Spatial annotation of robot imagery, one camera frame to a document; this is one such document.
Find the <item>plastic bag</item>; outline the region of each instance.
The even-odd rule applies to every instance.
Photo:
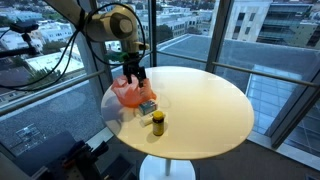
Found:
[[[126,107],[136,108],[139,104],[150,99],[156,99],[148,78],[143,80],[143,87],[139,87],[137,77],[131,76],[132,83],[129,84],[126,76],[122,75],[113,81],[111,90],[116,94],[119,102]]]

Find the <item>building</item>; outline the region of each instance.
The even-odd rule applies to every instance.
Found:
[[[226,39],[255,42],[272,0],[236,0],[233,5]],[[212,36],[220,1],[216,1],[209,36]]]
[[[14,31],[8,31],[0,40],[1,45],[6,50],[14,50],[28,47],[27,42],[23,40],[21,34]],[[42,51],[43,45],[39,39],[31,38],[31,45],[37,49],[38,52]]]
[[[43,44],[52,41],[67,41],[73,34],[69,23],[39,21],[39,28],[31,32],[31,37],[39,39]]]
[[[149,21],[146,16],[146,10],[137,10],[137,14],[141,20],[142,28],[145,33],[146,39],[149,38]],[[173,33],[173,38],[182,36],[187,33],[187,29],[190,27],[201,29],[204,16],[197,15],[190,11],[190,8],[181,8],[168,6],[164,10],[157,14],[157,26],[167,25]],[[139,41],[142,41],[141,29],[138,26]]]
[[[28,63],[29,67],[35,71],[39,71],[45,68],[50,70],[57,65],[57,63],[61,58],[61,55],[62,55],[61,52],[57,52],[53,54],[26,59],[25,61]],[[61,63],[58,65],[56,71],[60,71],[62,73],[65,70],[65,67],[67,66],[67,63],[68,63],[68,58],[69,56],[65,54]],[[82,69],[83,69],[82,62],[79,62],[74,58],[70,58],[70,62],[66,70],[66,73],[70,74],[72,72],[82,70]]]
[[[295,32],[311,9],[312,4],[272,3],[259,33],[257,42],[289,45]]]
[[[5,16],[8,19],[16,21],[29,21],[29,20],[39,20],[42,19],[41,13],[31,12],[31,11],[18,11],[14,8],[6,8],[5,11],[0,12],[0,16]]]
[[[290,26],[290,30],[294,35],[287,40],[287,45],[320,49],[320,25],[318,23],[302,21],[297,26]]]

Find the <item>table leg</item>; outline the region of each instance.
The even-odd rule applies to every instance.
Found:
[[[166,176],[170,175],[171,159],[166,159]]]
[[[171,160],[148,155],[142,162],[140,180],[195,180],[196,174],[190,161]]]

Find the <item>blue box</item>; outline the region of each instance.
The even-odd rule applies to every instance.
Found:
[[[157,110],[157,108],[158,108],[158,105],[152,100],[148,100],[139,105],[139,110],[143,115],[149,114]]]

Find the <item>white table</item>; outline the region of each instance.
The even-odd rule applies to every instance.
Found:
[[[140,179],[195,179],[190,160],[225,153],[251,132],[252,106],[225,79],[184,67],[148,68],[146,73],[158,96],[159,110],[166,113],[162,136],[153,135],[152,125],[141,126],[139,110],[123,107],[110,88],[101,102],[110,130],[122,142],[149,154]]]

